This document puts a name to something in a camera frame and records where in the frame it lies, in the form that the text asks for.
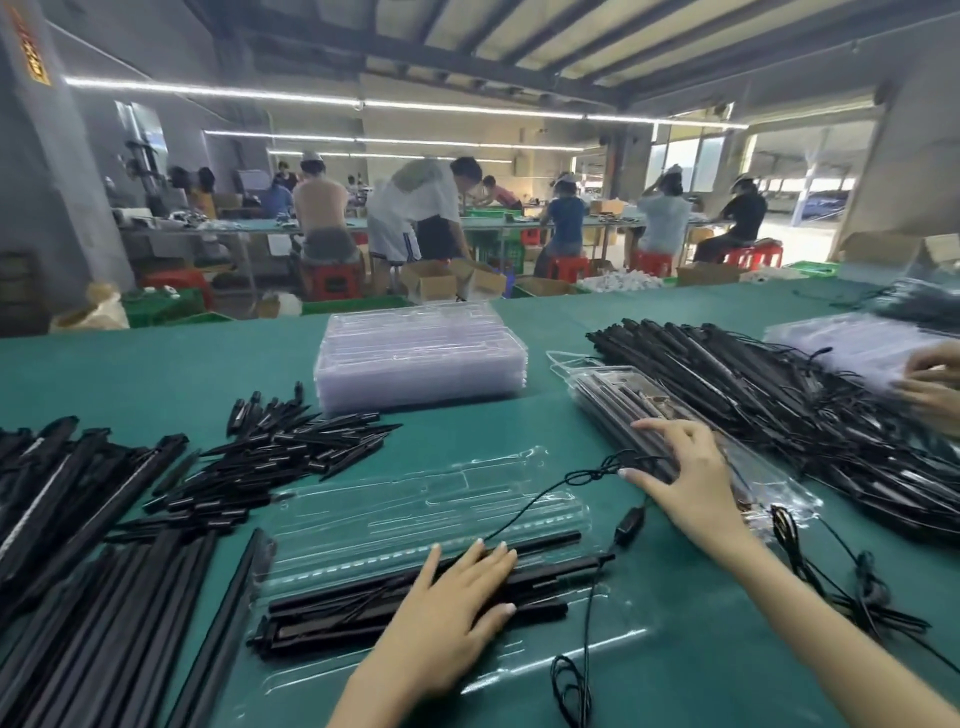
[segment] shorts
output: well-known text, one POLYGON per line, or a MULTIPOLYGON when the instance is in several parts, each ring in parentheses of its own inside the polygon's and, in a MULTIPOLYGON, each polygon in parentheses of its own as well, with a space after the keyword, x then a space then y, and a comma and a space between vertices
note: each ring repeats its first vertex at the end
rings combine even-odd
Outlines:
POLYGON ((420 245, 409 223, 392 225, 375 217, 367 218, 370 257, 403 265, 420 260, 420 245))

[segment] cardboard box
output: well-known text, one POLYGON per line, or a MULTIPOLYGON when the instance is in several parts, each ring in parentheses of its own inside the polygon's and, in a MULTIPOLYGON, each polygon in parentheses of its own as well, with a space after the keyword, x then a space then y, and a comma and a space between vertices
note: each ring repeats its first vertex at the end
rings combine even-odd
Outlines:
POLYGON ((627 204, 622 200, 594 200, 590 203, 591 215, 622 215, 627 204))
POLYGON ((693 263, 677 269, 677 285, 723 285, 739 283, 743 273, 735 265, 719 263, 693 263))
POLYGON ((886 285, 909 276, 926 278, 960 262, 960 235, 910 235, 904 232, 854 232, 838 250, 837 277, 886 285))
POLYGON ((580 293, 577 287, 565 280, 539 279, 534 276, 520 276, 514 283, 513 298, 527 296, 568 296, 580 293))
POLYGON ((457 277, 439 260, 418 260, 400 268, 400 281, 413 303, 457 300, 457 277))
POLYGON ((507 290, 507 277, 484 263, 455 257, 450 270, 457 277, 457 295, 464 301, 498 299, 507 290))

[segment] light blue shirt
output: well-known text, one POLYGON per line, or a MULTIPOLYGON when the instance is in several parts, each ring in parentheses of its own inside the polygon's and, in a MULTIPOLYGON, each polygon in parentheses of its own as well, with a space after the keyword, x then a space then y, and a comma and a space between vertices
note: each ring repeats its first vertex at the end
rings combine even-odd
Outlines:
POLYGON ((645 253, 679 253, 686 240, 693 203, 683 197, 657 194, 641 197, 636 201, 636 209, 647 218, 647 231, 638 243, 639 248, 645 253))

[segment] concrete pillar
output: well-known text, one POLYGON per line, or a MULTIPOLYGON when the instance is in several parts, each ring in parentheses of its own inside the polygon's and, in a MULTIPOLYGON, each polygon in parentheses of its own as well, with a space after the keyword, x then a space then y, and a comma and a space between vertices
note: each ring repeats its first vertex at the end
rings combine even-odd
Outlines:
POLYGON ((92 280, 133 287, 103 180, 37 0, 0 8, 0 250, 36 253, 54 312, 92 280))
POLYGON ((817 148, 813 151, 813 156, 806 159, 806 178, 804 179, 804 189, 797 198, 797 204, 793 208, 793 217, 790 219, 790 227, 798 228, 804 221, 804 210, 806 201, 810 198, 810 187, 813 181, 817 179, 817 172, 820 169, 820 158, 824 155, 827 143, 830 141, 830 132, 832 127, 824 127, 820 130, 820 137, 817 139, 817 148))
POLYGON ((858 231, 960 231, 960 18, 929 31, 925 52, 904 69, 878 122, 839 241, 858 231))

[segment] hair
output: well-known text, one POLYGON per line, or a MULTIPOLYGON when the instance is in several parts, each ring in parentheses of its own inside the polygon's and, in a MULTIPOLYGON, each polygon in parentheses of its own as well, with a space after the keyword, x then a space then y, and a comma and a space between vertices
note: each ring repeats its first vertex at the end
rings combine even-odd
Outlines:
POLYGON ((193 188, 193 183, 190 181, 190 173, 187 172, 183 167, 171 167, 167 174, 170 176, 170 186, 174 189, 182 189, 184 192, 189 194, 190 190, 193 188))
POLYGON ((567 180, 560 180, 553 185, 553 191, 563 197, 574 197, 577 194, 577 183, 567 180))
POLYGON ((303 174, 316 177, 326 171, 326 162, 322 159, 305 159, 300 163, 300 169, 303 174))
POLYGON ((197 170, 197 183, 202 192, 208 194, 213 192, 213 185, 217 183, 217 178, 213 176, 213 170, 209 167, 201 167, 197 170))
POLYGON ((667 197, 680 197, 684 194, 684 175, 679 172, 663 175, 658 187, 667 197))
POLYGON ((736 192, 738 189, 744 192, 757 192, 758 187, 752 177, 744 177, 742 180, 733 183, 733 191, 736 192))
POLYGON ((483 169, 480 168, 480 162, 473 157, 460 157, 450 162, 450 170, 454 177, 466 177, 474 184, 483 180, 483 169))

